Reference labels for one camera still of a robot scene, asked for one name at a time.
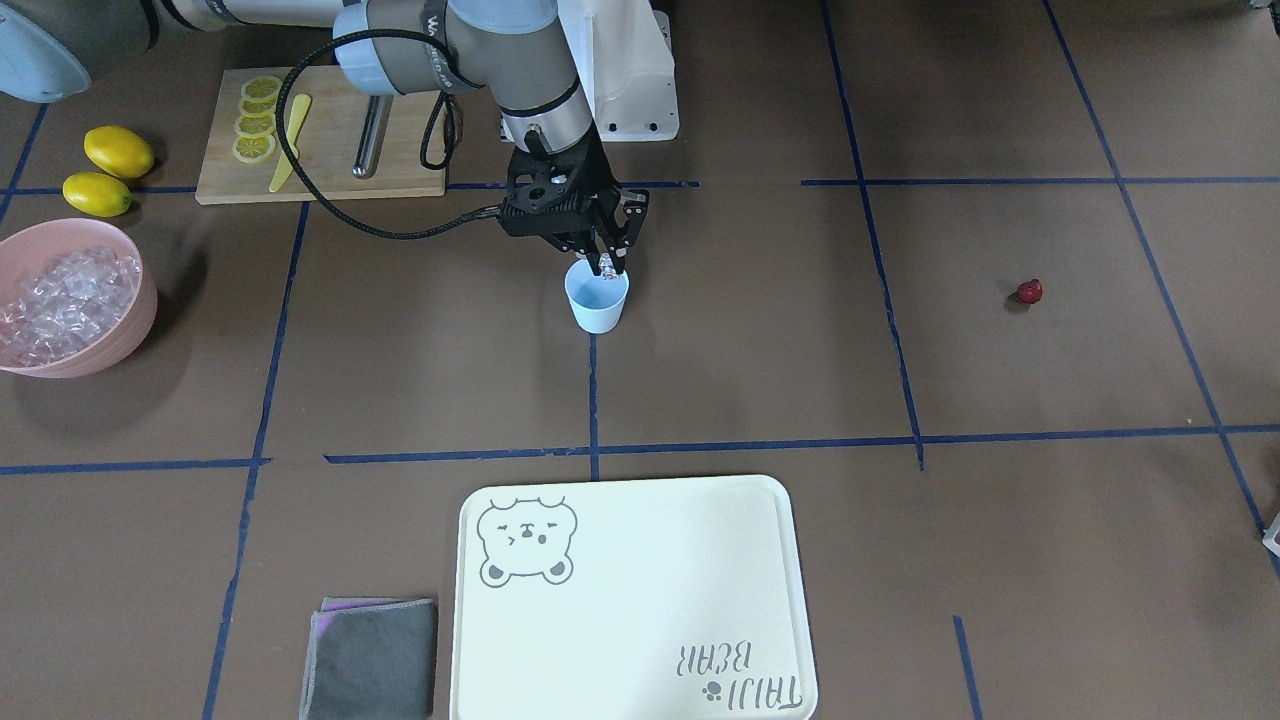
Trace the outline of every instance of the wooden cutting board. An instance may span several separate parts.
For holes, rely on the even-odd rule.
[[[214,109],[209,143],[205,147],[205,161],[200,168],[200,182],[196,184],[196,200],[201,205],[312,199],[297,174],[291,174],[279,192],[268,192],[266,186],[271,182],[275,163],[283,156],[279,147],[268,160],[256,164],[241,163],[232,155],[232,145],[236,142],[234,124],[239,117],[241,86],[257,76],[269,74],[284,79],[288,73],[289,68],[248,68],[223,73],[218,106]],[[356,147],[360,145],[360,131],[365,124],[369,96],[351,87],[342,74],[342,68],[333,65],[303,70],[289,92],[291,104],[298,92],[311,96],[311,111],[307,113],[298,133],[298,159],[325,197],[353,200],[444,195],[444,172],[428,170],[419,164],[422,128],[431,117],[435,92],[419,92],[394,99],[378,172],[367,179],[356,179],[351,174],[351,167],[356,161]],[[433,161],[439,161],[443,147],[440,126],[443,122],[438,123],[431,137]],[[284,128],[276,128],[276,136],[283,132]]]

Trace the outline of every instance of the lemon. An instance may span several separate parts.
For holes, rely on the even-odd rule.
[[[241,86],[241,97],[248,100],[274,100],[279,92],[280,78],[273,76],[256,77]]]
[[[72,208],[99,218],[114,218],[133,205],[124,183],[102,173],[76,173],[63,181],[63,197]]]
[[[275,118],[264,115],[261,118],[236,118],[236,135],[241,137],[262,137],[275,132]]]
[[[275,152],[275,138],[270,135],[262,137],[237,137],[232,146],[232,155],[241,163],[261,163]]]
[[[124,179],[141,178],[156,161],[147,141],[120,126],[102,126],[84,133],[84,154],[99,168]]]
[[[264,118],[275,111],[275,97],[268,100],[252,100],[241,97],[241,115],[246,118]]]

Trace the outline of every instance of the lemon slice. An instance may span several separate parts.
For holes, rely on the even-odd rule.
[[[280,92],[280,78],[261,76],[241,86],[241,97],[250,100],[273,100]]]
[[[232,146],[232,155],[241,163],[261,163],[275,152],[275,138],[270,135],[262,137],[237,137]]]
[[[273,113],[275,113],[275,97],[266,100],[241,97],[241,114],[246,118],[265,118]]]
[[[271,115],[236,118],[236,135],[241,137],[264,137],[275,132],[275,118]]]

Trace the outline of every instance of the yellow knife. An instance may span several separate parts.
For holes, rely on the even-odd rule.
[[[289,141],[289,147],[293,149],[293,154],[302,158],[298,152],[298,131],[302,129],[302,120],[307,117],[307,110],[311,109],[311,96],[305,94],[298,94],[293,96],[293,105],[289,106],[289,127],[284,131],[284,138]],[[289,159],[280,151],[280,159],[275,161],[275,174],[271,176],[271,184],[268,190],[271,192],[279,191],[284,187],[284,181],[289,179],[293,173],[293,165],[289,164]]]

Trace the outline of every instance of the bear face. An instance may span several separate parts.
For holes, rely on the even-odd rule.
[[[577,514],[564,500],[554,505],[541,498],[517,500],[508,506],[490,505],[476,523],[484,543],[480,577],[492,588],[507,584],[512,575],[541,575],[558,585],[573,573],[570,539],[577,529]]]

